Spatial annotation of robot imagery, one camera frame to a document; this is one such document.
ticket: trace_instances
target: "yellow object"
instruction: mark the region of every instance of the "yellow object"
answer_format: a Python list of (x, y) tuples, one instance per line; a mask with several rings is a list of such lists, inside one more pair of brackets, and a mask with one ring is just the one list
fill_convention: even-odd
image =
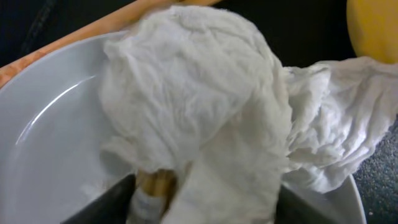
[(398, 0), (348, 0), (347, 25), (357, 56), (398, 63)]

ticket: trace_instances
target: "white cloth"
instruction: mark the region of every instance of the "white cloth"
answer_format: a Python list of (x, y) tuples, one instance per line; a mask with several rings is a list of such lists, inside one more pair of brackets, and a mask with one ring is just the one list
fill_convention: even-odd
[(120, 134), (105, 148), (179, 174), (164, 223), (270, 219), (291, 108), (287, 74), (261, 33), (237, 14), (195, 6), (150, 14), (133, 33), (104, 48), (99, 97)]
[(398, 64), (367, 57), (286, 68), (289, 169), (285, 178), (318, 192), (338, 188), (376, 144), (398, 113)]
[(104, 50), (99, 98), (120, 134), (104, 147), (177, 172), (167, 224), (271, 222), (283, 169), (301, 186), (334, 189), (397, 113), (396, 66), (282, 68), (256, 27), (228, 11), (173, 6)]

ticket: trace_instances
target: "ceramic plate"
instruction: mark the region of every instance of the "ceramic plate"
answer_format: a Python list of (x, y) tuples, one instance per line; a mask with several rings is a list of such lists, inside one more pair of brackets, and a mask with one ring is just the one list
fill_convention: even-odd
[[(103, 43), (86, 39), (33, 63), (0, 89), (0, 223), (59, 223), (89, 201), (85, 187), (127, 170), (100, 145), (114, 134), (98, 101)], [(328, 194), (364, 223), (352, 177)]]

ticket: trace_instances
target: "black countertop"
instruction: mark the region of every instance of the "black countertop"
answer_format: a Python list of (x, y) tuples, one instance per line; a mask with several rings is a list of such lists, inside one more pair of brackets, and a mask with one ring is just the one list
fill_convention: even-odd
[[(131, 1), (39, 2), (44, 2), (44, 6), (41, 16), (35, 20), (37, 32), (29, 32), (23, 48), (20, 49), (20, 56), (49, 44)], [(224, 0), (215, 7), (236, 12), (255, 23), (284, 66), (307, 67), (320, 60), (344, 60), (355, 57), (346, 26), (345, 0)], [(365, 161), (354, 175), (369, 224), (398, 223), (397, 147), (398, 122), (377, 146), (375, 155)]]

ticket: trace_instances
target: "brown stick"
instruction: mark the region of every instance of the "brown stick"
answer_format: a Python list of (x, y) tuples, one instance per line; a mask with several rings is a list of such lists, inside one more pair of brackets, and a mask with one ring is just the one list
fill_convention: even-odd
[[(186, 0), (184, 4), (196, 4), (207, 6), (215, 4), (221, 0)], [(88, 24), (87, 26), (62, 37), (51, 44), (42, 47), (35, 52), (22, 57), (15, 62), (12, 62), (0, 68), (0, 88), (4, 86), (10, 79), (16, 76), (23, 69), (28, 67), (31, 63), (42, 58), (54, 50), (58, 50), (68, 44), (74, 43), (78, 40), (83, 40), (96, 35), (107, 34), (108, 32), (117, 31), (127, 26), (131, 22), (137, 21), (145, 12), (154, 7), (163, 4), (170, 4), (176, 0), (137, 0), (133, 3), (124, 6), (123, 8), (112, 12), (111, 14), (98, 19), (97, 21)]]

